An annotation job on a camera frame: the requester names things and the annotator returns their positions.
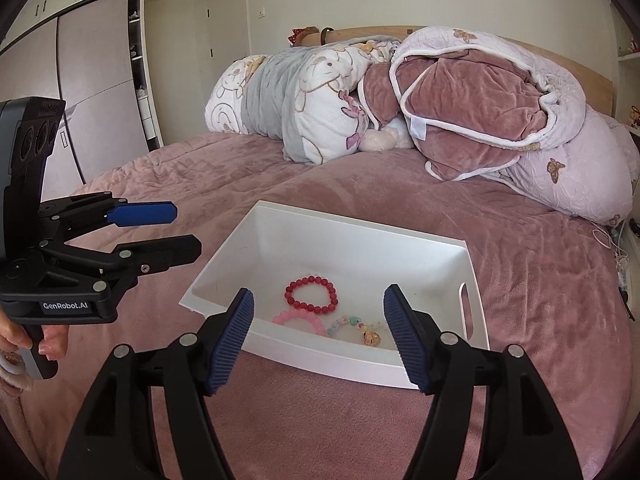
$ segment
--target white plastic bin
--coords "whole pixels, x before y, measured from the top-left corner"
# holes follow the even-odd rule
[[[387,328],[376,348],[343,326],[336,338],[316,335],[308,322],[285,326],[271,322],[289,305],[289,282],[310,274],[334,283],[338,308],[320,316],[326,328],[341,316],[365,323],[384,321],[383,294],[397,283],[411,306],[431,314],[478,348],[489,348],[478,284],[466,244],[406,229],[258,202],[238,224],[191,284],[180,304],[210,316],[224,312],[241,287],[255,297],[255,319],[244,346],[247,352],[319,374],[363,383],[415,388]],[[466,336],[461,298],[466,285]],[[297,288],[297,300],[327,304],[326,289]]]

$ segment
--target wooden headboard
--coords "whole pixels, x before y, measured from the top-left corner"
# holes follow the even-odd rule
[[[375,36],[381,34],[384,36],[393,36],[398,40],[404,40],[409,34],[422,28],[421,25],[386,25],[380,27],[357,27],[342,28],[341,30],[332,30],[326,34],[326,43],[334,41],[345,41],[353,38],[362,38],[365,36]],[[567,57],[560,56],[555,52],[545,50],[529,43],[523,43],[517,40],[505,40],[517,43],[534,54],[546,57],[558,65],[563,66],[571,72],[582,85],[584,94],[587,96],[587,102],[594,110],[600,113],[611,115],[613,108],[613,83],[606,77],[594,72],[590,68],[576,63]],[[320,34],[311,34],[302,40],[303,46],[315,46],[320,44]]]

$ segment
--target pink blanket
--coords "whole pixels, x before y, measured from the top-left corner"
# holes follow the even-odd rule
[[[550,211],[483,178],[437,183],[417,150],[359,153],[322,166],[282,160],[260,136],[210,134],[105,174],[84,191],[173,200],[171,226],[87,236],[86,246],[193,233],[192,266],[141,278],[111,325],[70,331],[60,372],[22,398],[34,443],[53,476],[84,395],[111,349],[167,345],[202,323],[178,300],[257,200],[287,203],[466,240],[492,348],[527,349],[569,428],[585,477],[604,463],[625,413],[630,339],[612,254],[586,221]],[[411,390],[352,383],[241,353],[229,384],[207,401],[238,479],[402,478],[430,400]],[[460,478],[475,466],[478,397]],[[154,404],[165,474],[177,479],[166,413]]]

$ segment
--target blue gripper pad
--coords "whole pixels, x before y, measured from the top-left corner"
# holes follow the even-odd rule
[[[107,222],[118,227],[170,224],[178,217],[173,202],[141,202],[117,205],[107,213]]]

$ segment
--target red bead bracelet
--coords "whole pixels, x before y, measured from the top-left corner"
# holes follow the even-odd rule
[[[307,304],[304,301],[297,301],[296,298],[293,297],[293,291],[295,288],[303,285],[308,285],[309,283],[317,283],[318,285],[322,285],[326,288],[329,293],[329,304],[326,306],[317,306],[313,304]],[[307,276],[305,278],[300,278],[295,282],[289,283],[289,286],[285,289],[284,297],[293,308],[304,308],[308,312],[315,312],[316,314],[328,314],[329,312],[333,312],[335,307],[338,305],[338,296],[335,293],[334,284],[331,283],[328,279],[322,278],[321,276]]]

